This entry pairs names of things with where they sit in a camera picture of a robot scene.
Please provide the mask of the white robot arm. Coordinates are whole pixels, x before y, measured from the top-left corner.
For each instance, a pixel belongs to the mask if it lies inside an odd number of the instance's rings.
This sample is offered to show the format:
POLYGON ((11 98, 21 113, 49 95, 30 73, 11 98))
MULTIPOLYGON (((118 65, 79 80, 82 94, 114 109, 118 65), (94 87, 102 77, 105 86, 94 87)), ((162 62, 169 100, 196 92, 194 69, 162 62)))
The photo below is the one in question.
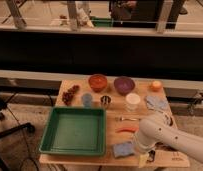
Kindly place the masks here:
POLYGON ((170 121, 167 114, 152 114, 141 119, 133 137, 135 149, 145 154, 161 142, 203 164, 203 137, 180 131, 170 126, 170 121))

